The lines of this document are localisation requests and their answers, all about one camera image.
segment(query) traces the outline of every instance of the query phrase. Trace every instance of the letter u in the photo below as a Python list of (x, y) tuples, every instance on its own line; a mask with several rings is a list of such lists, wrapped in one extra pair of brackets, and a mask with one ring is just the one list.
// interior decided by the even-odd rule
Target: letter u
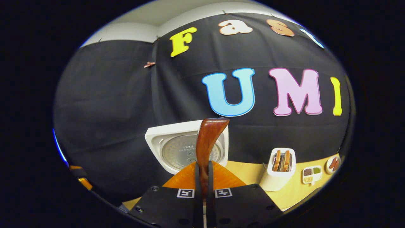
[(226, 74), (215, 73), (205, 76), (202, 83), (207, 87), (208, 100), (211, 109), (221, 116), (241, 116), (248, 113), (254, 106), (254, 90), (252, 76), (255, 71), (251, 68), (241, 68), (232, 72), (239, 80), (242, 101), (233, 105), (226, 101), (224, 80)]

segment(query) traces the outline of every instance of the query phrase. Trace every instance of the black cloth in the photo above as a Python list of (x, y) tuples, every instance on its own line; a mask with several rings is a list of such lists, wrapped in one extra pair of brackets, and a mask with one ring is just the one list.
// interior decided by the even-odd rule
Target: black cloth
[[(222, 35), (218, 24), (238, 19), (251, 33)], [(285, 23), (294, 37), (270, 29), (267, 19)], [(190, 27), (189, 49), (170, 57), (170, 37)], [(267, 15), (235, 13), (203, 18), (174, 29), (154, 44), (141, 41), (104, 41), (84, 46), (69, 62), (59, 82), (54, 128), (64, 153), (83, 167), (89, 181), (122, 201), (141, 196), (151, 185), (172, 175), (150, 151), (144, 134), (149, 127), (221, 117), (210, 107), (201, 82), (212, 73), (225, 73), (226, 99), (241, 101), (239, 82), (232, 71), (252, 68), (255, 104), (242, 116), (229, 117), (230, 161), (267, 163), (275, 147), (295, 150), (306, 162), (335, 154), (350, 115), (345, 71), (338, 60), (320, 48), (294, 23)], [(147, 62), (156, 65), (143, 68)], [(298, 83), (304, 69), (319, 73), (323, 112), (304, 111), (275, 116), (277, 89), (269, 70), (288, 69)], [(333, 116), (335, 95), (330, 77), (340, 81), (342, 115)]]

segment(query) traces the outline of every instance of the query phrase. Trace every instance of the yellow table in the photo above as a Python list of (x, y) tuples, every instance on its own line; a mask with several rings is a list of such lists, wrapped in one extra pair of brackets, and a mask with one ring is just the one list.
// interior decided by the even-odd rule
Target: yellow table
[[(279, 191), (267, 191), (267, 195), (280, 209), (287, 209), (294, 206), (302, 199), (307, 197), (313, 190), (322, 187), (331, 178), (332, 175), (327, 174), (325, 171), (325, 163), (328, 161), (329, 158), (330, 157), (326, 157), (324, 159), (319, 159), (316, 161), (297, 163), (295, 173), (288, 181), (288, 183)], [(302, 183), (302, 171), (309, 166), (322, 167), (322, 178), (319, 181), (315, 182), (314, 185)], [(247, 185), (255, 183), (259, 184), (264, 174), (263, 164), (228, 161), (225, 167)], [(134, 205), (139, 201), (139, 199), (140, 197), (134, 200), (123, 202), (123, 204), (125, 207), (131, 210), (132, 207), (134, 207)]]

